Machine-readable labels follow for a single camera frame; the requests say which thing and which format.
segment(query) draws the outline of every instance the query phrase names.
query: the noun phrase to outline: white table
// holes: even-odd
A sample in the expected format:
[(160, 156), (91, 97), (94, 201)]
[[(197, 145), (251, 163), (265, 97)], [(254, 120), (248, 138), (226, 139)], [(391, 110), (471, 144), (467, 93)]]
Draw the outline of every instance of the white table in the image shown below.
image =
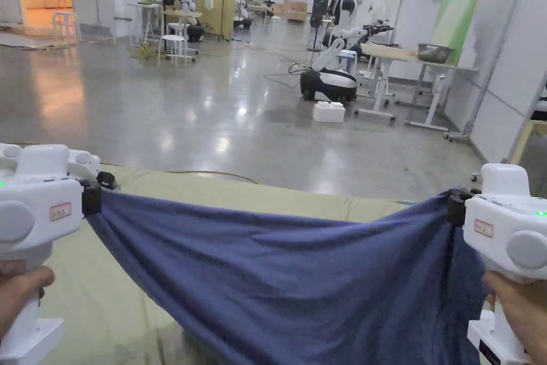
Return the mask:
[(141, 3), (128, 3), (129, 6), (134, 6), (137, 10), (137, 20), (138, 20), (138, 33), (137, 33), (137, 43), (140, 39), (140, 36), (142, 34), (142, 12), (143, 10), (146, 10), (146, 31), (144, 33), (144, 43), (147, 43), (147, 40), (149, 40), (149, 30), (152, 35), (152, 38), (154, 37), (154, 26), (152, 25), (152, 10), (159, 9), (158, 4), (141, 4)]
[(423, 64), (422, 71), (419, 76), (418, 84), (416, 85), (416, 89), (414, 91), (414, 97), (412, 98), (412, 104), (411, 107), (415, 107), (416, 100), (418, 98), (418, 94), (421, 91), (422, 84), (424, 83), (424, 76), (426, 73), (426, 68), (429, 67), (429, 69), (435, 74), (435, 81), (433, 82), (433, 99), (431, 101), (431, 105), (429, 106), (429, 110), (427, 113), (427, 118), (425, 122), (416, 122), (411, 121), (411, 111), (409, 112), (409, 116), (407, 117), (407, 120), (405, 121), (405, 124), (413, 125), (416, 127), (423, 127), (426, 129), (433, 129), (433, 130), (440, 130), (443, 132), (447, 132), (448, 129), (446, 127), (438, 127), (432, 124), (433, 117), (435, 116), (435, 111), (437, 108), (437, 105), (439, 104), (439, 100), (442, 96), (443, 91), (445, 90), (447, 84), (447, 77), (454, 78), (453, 74), (456, 70), (466, 70), (466, 71), (477, 71), (478, 69), (473, 67), (458, 67), (448, 64), (439, 64), (439, 63), (430, 63), (427, 61), (419, 60), (418, 59), (418, 52), (417, 50), (408, 50), (408, 49), (397, 49), (394, 47), (387, 47), (382, 46), (378, 44), (372, 44), (372, 43), (365, 43), (361, 45), (361, 51), (363, 54), (368, 54), (370, 56), (374, 56), (377, 61), (374, 65), (374, 88), (376, 88), (378, 84), (378, 68), (381, 67), (381, 63), (384, 63), (384, 66), (386, 68), (386, 78), (382, 78), (380, 89), (377, 92), (376, 101), (374, 102), (374, 109), (373, 110), (363, 110), (360, 109), (357, 112), (365, 112), (369, 114), (374, 115), (380, 115), (384, 117), (390, 117), (391, 122), (394, 121), (394, 116), (385, 113), (380, 112), (380, 105), (382, 102), (382, 96), (384, 94), (384, 90), (386, 88), (386, 82), (387, 77), (389, 73), (389, 68), (391, 66), (391, 63), (393, 61), (403, 61), (403, 62), (416, 62)]

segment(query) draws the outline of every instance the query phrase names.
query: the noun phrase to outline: blue towel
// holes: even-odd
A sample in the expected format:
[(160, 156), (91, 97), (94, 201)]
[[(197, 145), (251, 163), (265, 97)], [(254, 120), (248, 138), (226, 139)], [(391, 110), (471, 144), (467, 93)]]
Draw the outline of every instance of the blue towel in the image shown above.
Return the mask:
[(483, 266), (449, 192), (358, 224), (104, 191), (91, 226), (223, 363), (467, 365)]

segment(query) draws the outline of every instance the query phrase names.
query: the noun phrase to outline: black cable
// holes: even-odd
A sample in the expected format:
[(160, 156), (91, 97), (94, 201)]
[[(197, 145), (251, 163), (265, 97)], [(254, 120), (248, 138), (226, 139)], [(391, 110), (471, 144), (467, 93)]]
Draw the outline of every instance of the black cable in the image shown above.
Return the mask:
[(265, 75), (264, 75), (264, 78), (267, 79), (267, 80), (269, 80), (270, 82), (279, 83), (279, 84), (282, 84), (283, 86), (287, 86), (287, 87), (289, 87), (291, 90), (294, 89), (294, 88), (296, 88), (296, 87), (300, 84), (300, 82), (298, 82), (298, 83), (295, 84), (294, 86), (291, 86), (290, 84), (287, 84), (287, 83), (284, 83), (284, 82), (280, 82), (279, 80), (274, 80), (274, 79), (269, 78), (268, 76), (270, 76), (270, 75), (289, 75), (288, 73), (272, 73), (272, 74), (265, 74)]

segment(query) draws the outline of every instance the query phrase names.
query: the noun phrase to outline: white robot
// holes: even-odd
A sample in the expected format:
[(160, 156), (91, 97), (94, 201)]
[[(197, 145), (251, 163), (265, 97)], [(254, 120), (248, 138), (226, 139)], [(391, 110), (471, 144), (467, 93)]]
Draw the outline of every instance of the white robot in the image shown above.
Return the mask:
[(319, 55), (317, 60), (300, 75), (300, 91), (305, 100), (315, 99), (321, 92), (329, 100), (347, 104), (357, 97), (357, 81), (343, 70), (328, 69), (326, 66), (337, 59), (348, 41), (363, 36), (372, 36), (372, 26), (352, 27), (361, 0), (337, 0), (334, 7), (334, 24), (330, 32), (332, 43)]
[[(196, 11), (196, 3), (194, 3), (192, 0), (180, 0), (180, 2), (181, 10)], [(182, 30), (181, 28), (178, 28), (178, 30), (183, 32), (185, 31), (185, 33), (183, 33), (183, 36), (186, 37), (189, 42), (201, 42), (204, 39), (205, 29), (200, 24), (198, 19), (189, 16), (184, 18), (183, 24), (185, 27)], [(187, 51), (199, 54), (199, 51), (197, 49), (187, 49)]]
[[(488, 270), (522, 284), (547, 279), (547, 200), (530, 196), (522, 167), (486, 164), (481, 175), (482, 193), (465, 202), (465, 242)], [(470, 322), (467, 337), (493, 365), (530, 363), (498, 300), (495, 313)]]
[[(53, 241), (100, 211), (100, 159), (64, 145), (0, 144), (0, 275), (40, 267)], [(62, 319), (38, 319), (38, 294), (0, 344), (0, 364), (36, 365), (62, 340)]]
[(253, 19), (247, 11), (247, 0), (236, 0), (237, 13), (233, 17), (233, 27), (243, 27), (249, 29), (253, 24)]

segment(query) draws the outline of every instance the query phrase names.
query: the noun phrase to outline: polished floor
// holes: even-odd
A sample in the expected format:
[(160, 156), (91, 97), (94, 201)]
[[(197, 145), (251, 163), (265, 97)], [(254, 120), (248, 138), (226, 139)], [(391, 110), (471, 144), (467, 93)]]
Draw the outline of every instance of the polished floor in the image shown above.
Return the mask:
[[(243, 41), (206, 39), (197, 62), (178, 69), (122, 41), (0, 48), (0, 141), (63, 143), (113, 164), (215, 170), (342, 196), (422, 200), (471, 184), (481, 166), (471, 148), (405, 126), (406, 107), (389, 106), (392, 127), (353, 110), (344, 123), (315, 122), (298, 77), (286, 75), (292, 60), (309, 61), (309, 25), (256, 23)], [(409, 88), (391, 91), (411, 98)]]

